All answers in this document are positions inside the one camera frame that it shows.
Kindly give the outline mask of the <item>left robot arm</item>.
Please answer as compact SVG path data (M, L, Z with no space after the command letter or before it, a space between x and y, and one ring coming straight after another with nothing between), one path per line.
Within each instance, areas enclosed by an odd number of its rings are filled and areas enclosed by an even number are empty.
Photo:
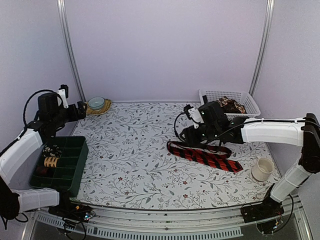
M65 85L58 91L41 89L32 94L39 95L38 111L34 120L22 119L20 134L0 152L0 218L3 225L19 214L44 207L55 207L63 216L74 213L74 205L66 200L66 194L51 188L12 190L9 184L21 165L40 149L65 124L86 117L87 104L79 101L68 104L69 93Z

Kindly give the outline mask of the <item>red black striped tie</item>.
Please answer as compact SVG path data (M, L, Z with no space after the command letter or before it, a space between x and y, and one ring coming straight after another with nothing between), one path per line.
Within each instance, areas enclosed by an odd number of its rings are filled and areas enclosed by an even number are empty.
M238 173L244 168L235 160L229 159L232 151L224 146L200 144L191 146L185 142L168 141L167 150L178 157L227 172Z

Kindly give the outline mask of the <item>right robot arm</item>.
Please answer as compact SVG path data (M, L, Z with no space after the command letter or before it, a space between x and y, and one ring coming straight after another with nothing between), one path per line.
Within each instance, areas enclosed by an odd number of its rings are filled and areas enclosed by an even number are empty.
M282 177L267 192L258 213L269 218L278 205L312 174L320 171L320 121L313 113L292 119L237 116L228 119L217 101L182 111L193 122L182 139L191 145L202 142L244 144L263 142L282 171Z

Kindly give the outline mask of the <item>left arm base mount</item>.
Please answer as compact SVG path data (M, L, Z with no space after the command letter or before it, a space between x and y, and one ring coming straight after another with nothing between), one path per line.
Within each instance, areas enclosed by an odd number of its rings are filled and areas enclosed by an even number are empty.
M87 235L87 229L85 223L88 223L90 219L96 216L95 211L89 205L83 205L81 203L72 203L70 200L70 194L68 191L62 191L59 193L58 205L50 206L48 213L57 217L61 217L63 220L63 229L65 235L69 237L67 227L75 227L80 224L82 227L83 235Z

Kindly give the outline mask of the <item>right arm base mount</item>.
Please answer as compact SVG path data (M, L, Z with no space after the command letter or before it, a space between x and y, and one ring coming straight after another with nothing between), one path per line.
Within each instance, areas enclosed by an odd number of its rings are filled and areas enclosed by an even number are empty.
M282 203L269 201L262 201L259 204L252 205L251 203L244 204L240 208L240 213L245 223L266 220L273 218L273 220L264 221L256 224L257 230L264 236L274 235L281 231L291 220L294 211L294 199L291 199L291 209L289 217L284 221L284 208Z

